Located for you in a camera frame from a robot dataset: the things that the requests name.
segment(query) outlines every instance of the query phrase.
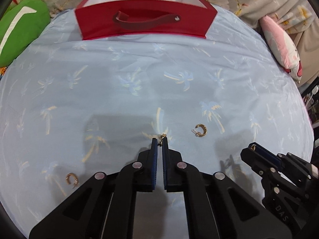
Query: screw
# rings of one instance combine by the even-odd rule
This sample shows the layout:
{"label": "screw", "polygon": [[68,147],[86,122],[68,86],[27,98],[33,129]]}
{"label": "screw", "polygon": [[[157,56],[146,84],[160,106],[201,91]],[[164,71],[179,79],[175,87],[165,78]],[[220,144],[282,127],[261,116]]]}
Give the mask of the screw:
{"label": "screw", "polygon": [[216,172],[215,178],[218,180],[223,180],[223,179],[225,179],[225,175],[222,172]]}
{"label": "screw", "polygon": [[94,178],[97,179],[97,180],[101,180],[101,179],[104,179],[105,177],[105,174],[103,172],[97,172],[95,175],[94,175]]}
{"label": "screw", "polygon": [[187,164],[184,163],[184,162],[179,162],[179,163],[177,164],[177,167],[180,168],[180,169],[185,169],[185,168],[187,167]]}
{"label": "screw", "polygon": [[135,162],[135,163],[132,164],[132,166],[135,169],[140,169],[143,166],[143,164],[140,163],[140,162]]}
{"label": "screw", "polygon": [[274,187],[274,192],[275,192],[276,194],[279,194],[279,192],[280,192],[279,188]]}

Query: cushion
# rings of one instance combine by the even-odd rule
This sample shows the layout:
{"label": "cushion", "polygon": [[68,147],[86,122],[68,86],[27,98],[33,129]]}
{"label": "cushion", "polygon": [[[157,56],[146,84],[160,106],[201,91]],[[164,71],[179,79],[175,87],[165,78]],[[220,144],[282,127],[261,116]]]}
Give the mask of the cushion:
{"label": "cushion", "polygon": [[50,23],[41,0],[22,0],[0,20],[0,67],[8,66]]}
{"label": "cushion", "polygon": [[295,81],[301,80],[302,66],[297,48],[289,35],[269,16],[260,19],[266,41],[278,63]]}

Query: light blue bedsheet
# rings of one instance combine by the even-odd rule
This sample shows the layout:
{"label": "light blue bedsheet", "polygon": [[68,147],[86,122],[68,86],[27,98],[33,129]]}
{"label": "light blue bedsheet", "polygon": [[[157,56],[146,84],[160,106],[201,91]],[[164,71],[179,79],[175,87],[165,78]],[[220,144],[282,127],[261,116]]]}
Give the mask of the light blue bedsheet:
{"label": "light blue bedsheet", "polygon": [[[293,80],[263,39],[216,7],[207,39],[131,35],[81,41],[74,11],[50,23],[0,82],[0,201],[28,236],[95,172],[118,172],[166,133],[200,171],[225,172],[259,202],[240,159],[253,141],[307,161],[313,133]],[[191,129],[203,123],[207,135]],[[137,197],[134,238],[188,238],[181,193]]]}

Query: bedsheet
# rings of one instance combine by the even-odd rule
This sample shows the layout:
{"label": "bedsheet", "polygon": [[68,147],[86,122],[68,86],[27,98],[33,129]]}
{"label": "bedsheet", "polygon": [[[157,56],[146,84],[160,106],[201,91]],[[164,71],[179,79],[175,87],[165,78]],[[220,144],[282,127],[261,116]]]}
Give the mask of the bedsheet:
{"label": "bedsheet", "polygon": [[[312,128],[293,80],[237,16],[206,37],[130,35],[82,41],[74,11],[55,18],[0,81],[0,201],[28,236],[95,172],[118,172],[167,134],[200,171],[225,172],[261,202],[260,177],[240,159],[253,141],[309,161]],[[207,135],[191,129],[203,123]],[[138,193],[134,238],[188,238],[181,193]]]}

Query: brown leather handle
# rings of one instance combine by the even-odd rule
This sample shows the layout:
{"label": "brown leather handle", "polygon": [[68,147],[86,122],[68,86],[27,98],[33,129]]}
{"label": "brown leather handle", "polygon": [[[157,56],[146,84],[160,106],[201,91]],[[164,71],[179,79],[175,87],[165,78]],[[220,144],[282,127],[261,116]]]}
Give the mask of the brown leather handle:
{"label": "brown leather handle", "polygon": [[129,30],[146,30],[161,24],[176,23],[181,20],[181,17],[177,14],[165,14],[147,21],[131,22],[128,19],[129,16],[121,11],[118,11],[113,17],[115,23]]}

